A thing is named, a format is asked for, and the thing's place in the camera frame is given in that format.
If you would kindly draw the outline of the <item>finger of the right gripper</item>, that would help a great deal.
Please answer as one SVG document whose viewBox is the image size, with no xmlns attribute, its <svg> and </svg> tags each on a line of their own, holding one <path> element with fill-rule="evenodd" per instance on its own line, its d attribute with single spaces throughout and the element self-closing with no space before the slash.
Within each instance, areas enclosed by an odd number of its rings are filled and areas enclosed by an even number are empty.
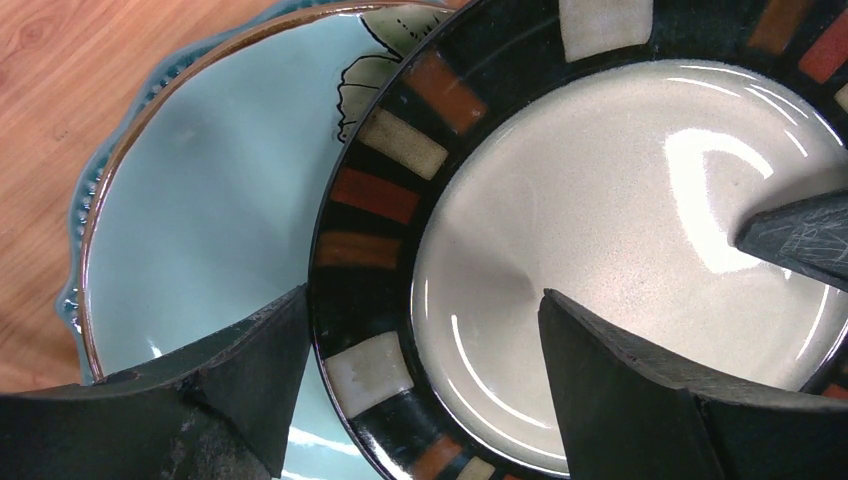
<svg viewBox="0 0 848 480">
<path fill-rule="evenodd" d="M 836 190 L 756 213 L 734 239 L 741 252 L 847 289 L 847 192 Z"/>
</svg>

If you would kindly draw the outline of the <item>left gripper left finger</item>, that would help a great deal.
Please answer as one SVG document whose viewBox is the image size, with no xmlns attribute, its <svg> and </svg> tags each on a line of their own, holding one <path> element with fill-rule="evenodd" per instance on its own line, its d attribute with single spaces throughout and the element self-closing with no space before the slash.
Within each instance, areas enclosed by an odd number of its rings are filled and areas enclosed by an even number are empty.
<svg viewBox="0 0 848 480">
<path fill-rule="evenodd" d="M 89 385 L 1 398 L 5 479 L 272 479 L 310 350 L 306 289 Z"/>
</svg>

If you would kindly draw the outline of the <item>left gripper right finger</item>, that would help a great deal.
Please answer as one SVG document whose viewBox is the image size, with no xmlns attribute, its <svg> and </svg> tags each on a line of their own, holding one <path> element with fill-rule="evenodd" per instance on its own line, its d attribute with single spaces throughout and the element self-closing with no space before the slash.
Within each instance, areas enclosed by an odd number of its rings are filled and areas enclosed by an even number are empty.
<svg viewBox="0 0 848 480">
<path fill-rule="evenodd" d="M 574 479 L 843 479 L 847 403 L 706 367 L 548 289 L 538 325 Z"/>
</svg>

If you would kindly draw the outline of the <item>black rimmed white plate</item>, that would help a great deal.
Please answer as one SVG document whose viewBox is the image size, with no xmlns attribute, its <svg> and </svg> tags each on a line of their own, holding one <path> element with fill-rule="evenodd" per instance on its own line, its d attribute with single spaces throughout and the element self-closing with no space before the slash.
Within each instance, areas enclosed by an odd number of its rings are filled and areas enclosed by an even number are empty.
<svg viewBox="0 0 848 480">
<path fill-rule="evenodd" d="M 739 251 L 847 184 L 843 1 L 474 1 L 350 135 L 308 301 L 386 479 L 574 479 L 538 311 L 556 290 L 706 367 L 847 403 L 847 289 Z"/>
</svg>

